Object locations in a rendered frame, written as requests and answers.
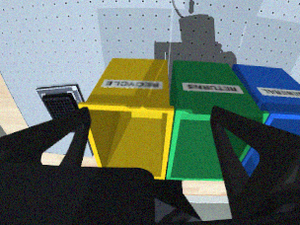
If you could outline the blue open-top bin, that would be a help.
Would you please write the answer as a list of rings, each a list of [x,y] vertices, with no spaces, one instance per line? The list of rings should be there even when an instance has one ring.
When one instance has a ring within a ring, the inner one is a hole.
[[[300,84],[297,81],[282,68],[233,64],[232,69],[260,110],[269,112],[265,124],[300,135]],[[250,147],[241,162],[249,177],[259,161],[259,153]]]

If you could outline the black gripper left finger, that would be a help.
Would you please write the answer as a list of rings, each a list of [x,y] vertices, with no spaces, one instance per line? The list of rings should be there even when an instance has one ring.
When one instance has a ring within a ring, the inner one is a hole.
[[[76,129],[59,166],[81,167],[90,126],[89,109],[83,107],[60,117],[4,135],[0,137],[0,160],[9,163],[42,165],[42,153]]]

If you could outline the yellow bin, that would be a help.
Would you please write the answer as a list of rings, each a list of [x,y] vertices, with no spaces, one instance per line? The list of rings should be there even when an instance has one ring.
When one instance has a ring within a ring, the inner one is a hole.
[[[89,140],[98,167],[142,168],[165,179],[174,115],[168,60],[113,58],[78,106],[90,111]]]

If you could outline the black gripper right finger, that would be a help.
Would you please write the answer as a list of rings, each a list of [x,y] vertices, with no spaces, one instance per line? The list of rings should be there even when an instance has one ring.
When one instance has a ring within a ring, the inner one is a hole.
[[[232,219],[251,217],[275,192],[300,189],[300,135],[217,106],[210,125]],[[250,177],[224,127],[259,153]]]

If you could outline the green bin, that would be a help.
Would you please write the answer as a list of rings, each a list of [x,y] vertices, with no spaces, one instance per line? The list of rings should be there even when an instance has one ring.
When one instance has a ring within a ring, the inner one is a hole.
[[[170,106],[174,115],[166,180],[224,181],[209,121],[213,106],[263,123],[269,115],[228,63],[217,62],[173,60]]]

